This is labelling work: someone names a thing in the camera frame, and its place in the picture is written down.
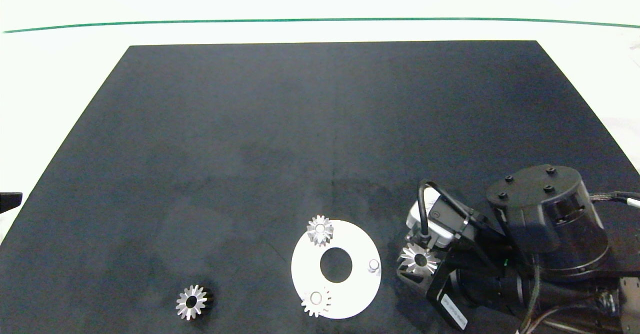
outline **green line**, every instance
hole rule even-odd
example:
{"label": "green line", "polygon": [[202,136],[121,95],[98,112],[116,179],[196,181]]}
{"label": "green line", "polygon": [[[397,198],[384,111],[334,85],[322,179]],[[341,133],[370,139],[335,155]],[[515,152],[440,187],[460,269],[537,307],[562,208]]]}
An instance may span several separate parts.
{"label": "green line", "polygon": [[589,24],[606,25],[609,27],[625,27],[640,29],[640,24],[620,24],[606,22],[586,22],[583,20],[540,19],[540,18],[502,18],[502,17],[355,17],[355,18],[265,18],[265,19],[184,19],[184,20],[131,20],[128,22],[98,22],[51,25],[50,27],[35,27],[24,29],[11,29],[3,33],[18,33],[29,31],[44,31],[46,29],[60,29],[73,27],[96,27],[99,25],[124,25],[124,24],[167,24],[167,23],[239,23],[239,22],[354,22],[374,20],[500,20],[503,22],[545,22],[565,24]]}

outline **bolt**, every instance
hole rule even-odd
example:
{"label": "bolt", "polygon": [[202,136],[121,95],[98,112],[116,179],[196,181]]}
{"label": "bolt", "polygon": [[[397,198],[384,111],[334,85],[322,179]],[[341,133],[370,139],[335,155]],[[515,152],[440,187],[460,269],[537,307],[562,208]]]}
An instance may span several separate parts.
{"label": "bolt", "polygon": [[375,260],[375,259],[371,259],[368,262],[368,271],[370,271],[371,273],[374,273],[375,271],[377,271],[380,268],[380,263]]}

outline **white floor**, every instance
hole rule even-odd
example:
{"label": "white floor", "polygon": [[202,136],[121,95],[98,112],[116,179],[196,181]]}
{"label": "white floor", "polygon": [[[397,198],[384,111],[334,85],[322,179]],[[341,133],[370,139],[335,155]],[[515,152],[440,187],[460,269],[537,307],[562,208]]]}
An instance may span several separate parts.
{"label": "white floor", "polygon": [[[640,24],[640,0],[1,0],[3,31],[126,20],[510,17]],[[0,191],[28,197],[130,45],[537,40],[640,170],[640,29],[503,21],[268,22],[76,27],[0,35]],[[0,215],[0,241],[19,208]]]}

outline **silver gear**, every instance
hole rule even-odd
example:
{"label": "silver gear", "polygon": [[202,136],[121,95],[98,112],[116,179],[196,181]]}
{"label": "silver gear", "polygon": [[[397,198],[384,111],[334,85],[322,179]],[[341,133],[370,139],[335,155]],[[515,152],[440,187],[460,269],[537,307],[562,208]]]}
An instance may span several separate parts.
{"label": "silver gear", "polygon": [[[417,261],[416,257],[419,255],[422,255],[425,261]],[[407,272],[414,273],[423,278],[433,275],[436,269],[438,269],[438,263],[440,262],[429,250],[425,250],[414,243],[407,243],[406,246],[402,248],[400,258],[404,259],[401,265],[407,266]]]}
{"label": "silver gear", "polygon": [[324,317],[324,313],[329,312],[329,307],[331,307],[331,294],[327,288],[307,293],[302,299],[301,305],[304,307],[305,313],[309,312],[309,316],[318,318],[319,315],[322,315]]}
{"label": "silver gear", "polygon": [[[187,318],[187,320],[195,319],[196,315],[202,314],[202,309],[205,309],[205,302],[208,298],[205,297],[207,292],[204,291],[203,287],[200,286],[190,286],[189,289],[185,288],[183,293],[180,293],[180,299],[176,300],[178,306],[178,315],[181,316],[180,319],[183,320]],[[190,297],[195,297],[195,304],[191,307],[187,305],[187,300]]]}
{"label": "silver gear", "polygon": [[326,245],[334,237],[334,226],[329,218],[316,216],[306,226],[306,233],[314,245]]}

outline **white ring plate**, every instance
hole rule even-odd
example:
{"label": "white ring plate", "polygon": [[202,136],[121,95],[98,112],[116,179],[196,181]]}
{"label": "white ring plate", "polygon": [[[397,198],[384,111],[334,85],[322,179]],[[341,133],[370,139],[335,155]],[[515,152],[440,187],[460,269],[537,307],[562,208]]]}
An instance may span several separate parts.
{"label": "white ring plate", "polygon": [[[314,245],[306,232],[297,241],[291,259],[291,278],[297,295],[302,300],[308,293],[322,292],[323,287],[331,294],[328,312],[320,315],[342,320],[357,315],[371,304],[378,293],[382,273],[380,255],[368,234],[355,224],[342,220],[331,220],[333,238],[324,246]],[[341,283],[330,282],[322,275],[320,259],[331,248],[341,248],[351,258],[351,275]],[[375,259],[379,268],[371,273],[369,263]]]}

